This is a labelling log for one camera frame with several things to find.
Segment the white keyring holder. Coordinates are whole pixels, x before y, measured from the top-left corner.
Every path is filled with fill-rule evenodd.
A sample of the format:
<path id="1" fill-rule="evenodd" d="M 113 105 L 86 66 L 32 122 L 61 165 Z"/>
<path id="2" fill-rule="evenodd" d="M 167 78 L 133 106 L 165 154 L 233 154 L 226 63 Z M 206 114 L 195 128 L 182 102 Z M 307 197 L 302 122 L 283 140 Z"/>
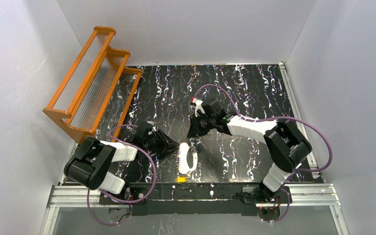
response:
<path id="1" fill-rule="evenodd" d="M 192 164 L 188 162 L 189 156 L 192 157 Z M 198 164 L 198 154 L 194 146 L 183 142 L 179 145 L 178 158 L 177 158 L 177 169 L 180 174 L 188 174 L 194 171 Z"/>

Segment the yellow tagged key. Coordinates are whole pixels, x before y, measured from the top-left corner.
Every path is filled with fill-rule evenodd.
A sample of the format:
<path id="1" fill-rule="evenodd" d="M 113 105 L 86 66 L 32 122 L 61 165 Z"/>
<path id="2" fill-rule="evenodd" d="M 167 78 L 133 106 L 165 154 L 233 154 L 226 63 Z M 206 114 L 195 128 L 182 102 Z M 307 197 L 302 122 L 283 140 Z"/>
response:
<path id="1" fill-rule="evenodd" d="M 185 182 L 187 182 L 187 178 L 186 177 L 177 177 L 176 179 L 175 179 L 175 181 L 177 182 L 177 183 L 185 183 Z"/>

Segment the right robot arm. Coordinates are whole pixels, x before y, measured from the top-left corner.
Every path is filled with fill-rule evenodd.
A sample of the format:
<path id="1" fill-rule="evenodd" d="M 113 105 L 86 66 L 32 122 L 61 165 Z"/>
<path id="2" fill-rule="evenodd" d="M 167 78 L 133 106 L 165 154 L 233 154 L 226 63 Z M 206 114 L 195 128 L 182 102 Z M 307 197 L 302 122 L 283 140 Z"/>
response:
<path id="1" fill-rule="evenodd" d="M 230 136 L 242 136 L 267 146 L 273 164 L 260 182 L 256 196 L 272 198 L 299 164 L 311 153 L 312 146 L 297 125 L 287 119 L 252 122 L 240 115 L 227 113 L 216 100 L 191 99 L 195 107 L 189 117 L 188 138 L 202 137 L 210 130 Z"/>

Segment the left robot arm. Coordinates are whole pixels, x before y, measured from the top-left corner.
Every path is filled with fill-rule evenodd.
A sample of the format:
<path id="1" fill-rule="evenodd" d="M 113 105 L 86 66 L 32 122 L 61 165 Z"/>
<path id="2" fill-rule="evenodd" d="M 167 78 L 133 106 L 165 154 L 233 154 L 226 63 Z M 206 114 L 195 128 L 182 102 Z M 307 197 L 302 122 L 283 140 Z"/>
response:
<path id="1" fill-rule="evenodd" d="M 129 142 L 85 138 L 65 165 L 64 175 L 90 190 L 118 195 L 128 184 L 109 171 L 112 163 L 131 162 L 143 152 L 166 156 L 179 147 L 178 142 L 148 122 L 139 123 L 135 129 Z"/>

